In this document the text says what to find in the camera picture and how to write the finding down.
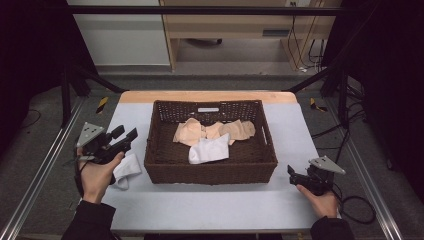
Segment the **gray floor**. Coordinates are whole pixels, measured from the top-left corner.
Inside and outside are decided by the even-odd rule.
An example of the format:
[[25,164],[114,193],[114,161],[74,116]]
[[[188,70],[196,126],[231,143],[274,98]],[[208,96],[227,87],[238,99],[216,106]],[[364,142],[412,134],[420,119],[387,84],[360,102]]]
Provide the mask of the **gray floor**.
[[[315,69],[311,68],[307,73],[293,72],[278,41],[224,39],[222,45],[197,40],[184,41],[174,72],[147,67],[143,69],[145,75],[141,76],[137,71],[125,76],[119,72],[110,75],[109,72],[109,75],[104,77],[122,88],[131,90],[278,91],[301,82],[313,74]],[[38,239],[47,239],[47,235],[58,236],[72,219],[79,197],[73,183],[73,168],[69,163],[72,159],[72,142],[80,131],[78,126],[85,121],[107,126],[119,100],[119,94],[112,93],[97,83],[91,81],[89,83],[92,93],[89,98],[83,99],[81,114],[75,122],[74,129],[66,135],[66,142],[51,166],[51,171],[42,182],[42,188],[31,205],[31,211],[27,213],[28,215],[24,213],[22,216],[26,221],[22,226],[18,226],[21,228],[21,239],[37,239],[34,235],[31,238],[24,237],[28,237],[29,234],[42,234],[43,236]],[[322,132],[337,124],[331,111],[321,112],[310,108],[310,97],[315,98],[318,106],[330,109],[337,99],[336,96],[321,98],[318,91],[320,84],[318,82],[296,94],[311,134]],[[104,96],[109,96],[109,101],[102,114],[95,114],[98,103]],[[79,100],[73,96],[73,102],[78,103]],[[60,89],[54,88],[37,95],[32,99],[30,108],[40,112],[41,117],[36,121],[38,113],[35,111],[28,113],[22,125],[36,122],[21,129],[0,162],[2,228],[12,219],[15,209],[19,206],[34,176],[37,175],[60,131],[62,117]],[[360,105],[355,105],[351,115],[359,110]],[[403,239],[424,239],[422,227],[424,207],[414,195],[405,177],[400,172],[386,168],[384,152],[381,151],[370,126],[363,121],[363,118],[351,123],[350,129],[349,145],[343,148],[339,162],[348,174],[336,177],[336,183],[342,189],[343,196],[367,196],[367,189],[361,182],[361,174],[358,174],[355,167],[355,159],[359,156]],[[339,147],[342,140],[341,131],[343,132],[343,129],[314,139],[320,155],[336,158],[337,150],[328,148]],[[355,151],[352,154],[352,149],[357,151],[358,156],[354,156]],[[346,204],[346,211],[361,219],[370,216],[367,206],[358,201]],[[348,221],[357,239],[397,239],[389,238],[383,232],[385,216],[379,215],[378,221],[370,225]],[[297,237],[291,234],[283,235],[285,239]]]

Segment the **aluminum rail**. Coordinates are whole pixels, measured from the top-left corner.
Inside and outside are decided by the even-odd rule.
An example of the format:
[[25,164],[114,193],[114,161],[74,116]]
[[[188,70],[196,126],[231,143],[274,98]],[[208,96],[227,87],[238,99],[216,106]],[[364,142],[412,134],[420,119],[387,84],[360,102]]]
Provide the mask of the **aluminum rail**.
[[289,16],[358,16],[362,8],[320,7],[216,7],[216,6],[45,6],[51,11],[71,14],[170,14],[170,15],[289,15]]
[[[327,106],[334,118],[334,120],[339,123],[336,113],[336,105],[333,101],[326,99]],[[343,131],[339,128],[339,133],[341,137],[344,137]],[[380,191],[378,190],[377,185],[371,177],[371,174],[368,172],[367,168],[362,161],[361,155],[355,147],[355,144],[352,140],[347,142],[347,151],[352,159],[352,164],[355,169],[356,174],[358,175],[359,181],[361,182],[362,187],[364,188],[365,195],[367,195],[368,200],[374,206],[375,211],[377,212],[377,219],[380,223],[381,229],[383,230],[386,238],[388,240],[402,240],[402,234],[393,219],[392,214],[390,213],[389,208],[386,205],[386,202],[381,196]]]
[[38,197],[41,189],[43,188],[44,182],[49,176],[50,170],[52,169],[62,147],[69,136],[69,133],[75,124],[76,119],[81,111],[81,108],[84,104],[85,97],[78,97],[75,102],[72,110],[72,116],[68,124],[61,128],[59,133],[56,136],[52,146],[50,147],[46,157],[44,158],[43,163],[41,164],[38,172],[33,178],[30,186],[28,187],[24,197],[22,198],[19,206],[16,208],[14,214],[10,218],[9,222],[3,228],[0,239],[2,240],[13,240],[19,234],[29,212],[31,211],[32,206],[35,203],[35,200]]

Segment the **white wall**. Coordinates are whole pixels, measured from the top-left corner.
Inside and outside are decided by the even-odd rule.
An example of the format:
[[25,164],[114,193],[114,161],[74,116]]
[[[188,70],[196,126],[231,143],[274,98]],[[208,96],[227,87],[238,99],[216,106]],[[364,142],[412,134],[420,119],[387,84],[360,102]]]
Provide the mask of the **white wall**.
[[[157,0],[68,0],[69,5],[158,6]],[[96,65],[167,65],[160,15],[74,15]]]

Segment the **black curtain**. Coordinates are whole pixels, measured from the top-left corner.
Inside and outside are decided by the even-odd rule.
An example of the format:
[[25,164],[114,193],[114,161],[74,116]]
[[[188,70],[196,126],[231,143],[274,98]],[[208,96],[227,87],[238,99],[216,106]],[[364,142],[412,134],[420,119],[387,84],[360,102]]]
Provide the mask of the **black curtain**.
[[[344,6],[368,1],[344,0]],[[328,65],[350,40],[354,18],[337,17],[324,55]],[[395,170],[424,202],[424,1],[382,0],[347,59],[346,72],[362,83],[364,108]]]
[[[73,15],[47,10],[53,4],[68,6],[66,0],[0,0],[0,155],[25,119],[31,98],[60,86],[65,66],[97,74]],[[72,71],[67,76],[78,94],[88,94],[83,76]]]

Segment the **floor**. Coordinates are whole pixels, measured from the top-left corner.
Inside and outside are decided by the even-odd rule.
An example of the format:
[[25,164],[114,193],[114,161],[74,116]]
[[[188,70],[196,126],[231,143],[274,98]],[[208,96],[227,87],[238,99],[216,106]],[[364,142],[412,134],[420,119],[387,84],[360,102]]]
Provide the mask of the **floor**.
[[[287,57],[276,53],[283,53],[279,41],[224,39],[221,45],[216,45],[214,41],[187,40],[181,46],[175,71],[147,66],[140,68],[144,75],[137,72],[140,69],[125,75],[122,72],[107,71],[102,74],[110,82],[132,90],[279,91],[290,88],[319,70],[315,63],[308,62],[312,67],[307,72],[293,71]],[[360,84],[353,79],[350,83],[360,89]],[[107,126],[119,95],[97,83],[89,84],[92,87],[89,98],[81,100],[73,95],[73,104],[81,104],[82,108],[81,114],[75,119],[75,125],[89,119]],[[296,94],[311,135],[338,124],[335,117],[337,94],[322,98],[319,94],[321,84],[317,82]],[[99,100],[104,96],[109,97],[108,103],[102,114],[95,114]],[[316,106],[328,110],[311,108],[310,98],[315,99]],[[360,104],[356,102],[356,99],[349,99],[349,105],[352,104],[351,116],[361,111]],[[1,156],[2,234],[11,224],[20,230],[15,236],[18,239],[60,239],[60,234],[72,219],[79,198],[73,184],[72,165],[69,163],[72,160],[71,142],[78,135],[78,129],[61,132],[60,107],[58,88],[34,97],[21,131],[9,151]],[[366,116],[359,115],[354,120],[350,124],[350,138],[340,154],[340,164],[352,174],[337,176],[336,182],[344,196],[358,195],[377,203],[377,220],[372,224],[364,225],[348,220],[355,236],[357,239],[424,239],[423,204],[414,196],[402,173],[387,169],[384,152],[366,123]],[[343,128],[335,128],[335,131],[322,137],[314,137],[320,156],[336,159],[345,131]],[[58,134],[65,136],[65,143],[60,153],[55,155],[50,150]],[[54,161],[48,163],[47,156],[54,156]],[[40,172],[40,166],[45,166],[44,169],[48,171]],[[356,218],[371,217],[369,207],[361,201],[351,201],[346,204],[345,210]],[[142,238],[140,234],[124,236],[128,239]],[[293,233],[283,236],[284,239],[300,239]]]

